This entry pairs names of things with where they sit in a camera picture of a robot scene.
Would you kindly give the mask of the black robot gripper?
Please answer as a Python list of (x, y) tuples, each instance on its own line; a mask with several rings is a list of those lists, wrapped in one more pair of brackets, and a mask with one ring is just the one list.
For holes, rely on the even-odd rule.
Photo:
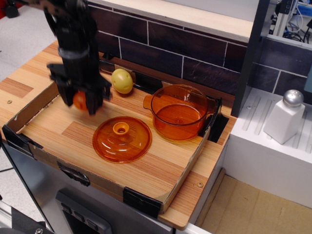
[(58, 49), (62, 63), (50, 63), (50, 78), (56, 82), (59, 94), (67, 106), (73, 105), (76, 91), (85, 92), (89, 115), (95, 115), (102, 106), (103, 99), (111, 96), (111, 83), (99, 72), (97, 52), (90, 48), (81, 51)]

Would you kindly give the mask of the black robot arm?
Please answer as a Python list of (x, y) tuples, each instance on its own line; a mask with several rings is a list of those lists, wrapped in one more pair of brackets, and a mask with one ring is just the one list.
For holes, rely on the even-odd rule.
[(99, 71), (96, 42), (97, 23), (86, 0), (20, 0), (20, 4), (40, 9), (58, 40), (62, 63), (48, 64), (50, 78), (64, 103), (73, 105), (77, 91), (84, 91), (86, 108), (94, 115), (104, 99), (110, 99), (111, 83)]

